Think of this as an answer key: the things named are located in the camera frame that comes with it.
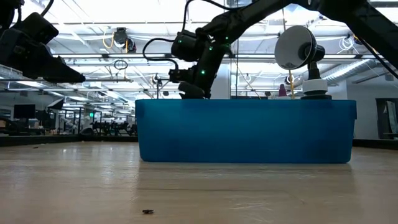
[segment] blue storage tub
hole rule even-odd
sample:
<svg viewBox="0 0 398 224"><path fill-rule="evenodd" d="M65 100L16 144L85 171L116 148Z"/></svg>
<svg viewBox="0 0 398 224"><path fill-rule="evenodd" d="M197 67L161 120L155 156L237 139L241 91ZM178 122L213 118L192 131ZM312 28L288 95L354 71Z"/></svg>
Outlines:
<svg viewBox="0 0 398 224"><path fill-rule="evenodd" d="M141 158L150 162L346 163L350 100L137 100Z"/></svg>

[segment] computer monitor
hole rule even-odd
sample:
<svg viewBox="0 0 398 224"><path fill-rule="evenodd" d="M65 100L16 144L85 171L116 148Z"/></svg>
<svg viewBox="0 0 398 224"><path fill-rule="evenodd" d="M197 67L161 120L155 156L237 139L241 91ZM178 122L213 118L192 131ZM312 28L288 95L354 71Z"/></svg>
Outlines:
<svg viewBox="0 0 398 224"><path fill-rule="evenodd" d="M35 118L36 105L14 105L14 118Z"/></svg>

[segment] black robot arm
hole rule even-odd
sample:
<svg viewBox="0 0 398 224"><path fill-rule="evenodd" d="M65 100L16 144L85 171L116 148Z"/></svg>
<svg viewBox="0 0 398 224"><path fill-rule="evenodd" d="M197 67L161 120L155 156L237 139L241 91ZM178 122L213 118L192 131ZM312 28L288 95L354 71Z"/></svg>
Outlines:
<svg viewBox="0 0 398 224"><path fill-rule="evenodd" d="M182 97L210 98L213 80L229 45L246 29L292 3L344 22L361 40L398 67L395 57L398 27L366 0L253 0L246 7L216 16L195 33L183 30L177 34L172 54L188 62L198 62L189 70L170 71L174 80L184 81L180 84L180 90L185 92Z"/></svg>
<svg viewBox="0 0 398 224"><path fill-rule="evenodd" d="M54 58L46 46L58 35L58 30L44 19L54 0L45 10L21 19L24 0L0 0L0 64L22 72L31 79L43 77L52 83L80 83L85 77L68 67L65 61ZM11 27L15 10L19 18Z"/></svg>

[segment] yellow cable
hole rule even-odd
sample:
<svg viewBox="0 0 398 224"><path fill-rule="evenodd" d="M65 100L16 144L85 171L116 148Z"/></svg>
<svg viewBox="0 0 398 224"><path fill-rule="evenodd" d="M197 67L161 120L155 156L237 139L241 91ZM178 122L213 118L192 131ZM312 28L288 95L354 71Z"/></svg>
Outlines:
<svg viewBox="0 0 398 224"><path fill-rule="evenodd" d="M284 31L286 31L286 20L285 20L285 10L282 9L282 16L284 18ZM290 81L290 90L292 92L292 99L294 100L294 83L293 83L293 75L292 71L289 70L289 81Z"/></svg>
<svg viewBox="0 0 398 224"><path fill-rule="evenodd" d="M102 38L102 43L104 44L104 46L105 46L107 49L111 49L111 48L113 47L113 41L114 41L114 32L112 33L112 42L111 42L111 46L106 45L106 43L105 43L105 33L104 33L104 38Z"/></svg>

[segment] wooden table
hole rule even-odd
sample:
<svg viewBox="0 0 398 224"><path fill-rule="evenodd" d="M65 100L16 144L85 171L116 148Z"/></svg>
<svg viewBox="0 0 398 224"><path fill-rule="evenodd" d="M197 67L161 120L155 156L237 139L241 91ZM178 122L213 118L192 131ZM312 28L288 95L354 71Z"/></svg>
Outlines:
<svg viewBox="0 0 398 224"><path fill-rule="evenodd" d="M397 222L398 151L234 165L142 162L136 143L0 148L0 223Z"/></svg>

